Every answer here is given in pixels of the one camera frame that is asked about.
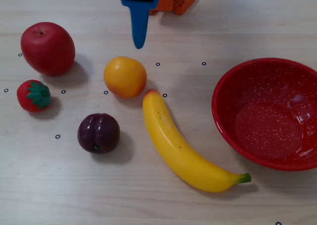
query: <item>orange robot part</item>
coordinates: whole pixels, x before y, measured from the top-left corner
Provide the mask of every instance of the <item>orange robot part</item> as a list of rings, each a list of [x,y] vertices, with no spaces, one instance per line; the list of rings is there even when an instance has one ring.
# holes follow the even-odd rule
[[[155,11],[172,11],[178,15],[182,15],[195,0],[159,0],[155,9],[150,11],[150,15]]]

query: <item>banana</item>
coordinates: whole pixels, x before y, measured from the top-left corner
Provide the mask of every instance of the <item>banana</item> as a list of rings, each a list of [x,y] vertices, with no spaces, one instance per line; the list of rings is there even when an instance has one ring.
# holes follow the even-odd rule
[[[163,97],[149,90],[143,99],[146,127],[168,166],[191,186],[207,192],[221,192],[251,181],[250,174],[230,173],[199,155],[175,126]]]

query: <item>bowl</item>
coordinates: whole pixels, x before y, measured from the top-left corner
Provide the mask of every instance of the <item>bowl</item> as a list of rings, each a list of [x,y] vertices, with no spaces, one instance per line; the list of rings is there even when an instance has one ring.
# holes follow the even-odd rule
[[[212,96],[218,130],[237,152],[279,170],[317,167],[317,72],[261,58],[229,70]]]

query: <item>table surface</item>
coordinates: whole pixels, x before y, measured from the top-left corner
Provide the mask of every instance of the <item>table surface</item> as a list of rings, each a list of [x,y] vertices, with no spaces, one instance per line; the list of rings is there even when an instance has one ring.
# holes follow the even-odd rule
[[[317,69],[314,9],[316,0],[197,0],[183,16],[151,16],[137,50],[120,0],[0,0],[0,224],[316,224],[317,170],[282,172],[243,158],[211,113],[216,83],[243,61],[282,57]],[[76,64],[64,76],[42,76],[18,56],[24,30],[42,21],[63,26],[75,42]],[[116,56],[143,63],[147,87],[167,94],[199,153],[232,172],[250,172],[253,182],[209,194],[181,181],[151,142],[142,96],[104,95],[102,72]],[[16,89],[28,79],[49,86],[53,104],[45,112],[29,114],[18,104]],[[77,142],[91,113],[108,113],[121,127],[118,148],[103,157]]]

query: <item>orange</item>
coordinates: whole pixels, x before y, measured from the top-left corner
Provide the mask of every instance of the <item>orange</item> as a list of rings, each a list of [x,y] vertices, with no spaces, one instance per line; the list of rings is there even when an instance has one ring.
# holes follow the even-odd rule
[[[147,83],[144,66],[135,59],[118,56],[105,67],[104,80],[108,89],[122,98],[140,94]]]

